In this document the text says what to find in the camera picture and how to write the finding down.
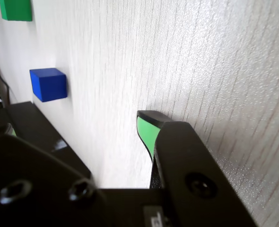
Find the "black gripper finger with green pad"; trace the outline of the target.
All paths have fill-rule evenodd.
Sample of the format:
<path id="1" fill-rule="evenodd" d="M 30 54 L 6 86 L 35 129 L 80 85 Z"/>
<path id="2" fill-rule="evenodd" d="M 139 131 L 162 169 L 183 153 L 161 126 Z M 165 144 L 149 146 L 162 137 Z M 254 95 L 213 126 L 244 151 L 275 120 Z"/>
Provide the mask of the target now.
<path id="1" fill-rule="evenodd" d="M 150 188 L 162 189 L 175 227 L 253 227 L 245 208 L 187 122 L 137 111 L 137 133 L 152 161 Z"/>
<path id="2" fill-rule="evenodd" d="M 0 227 L 111 227 L 92 181 L 0 128 Z"/>

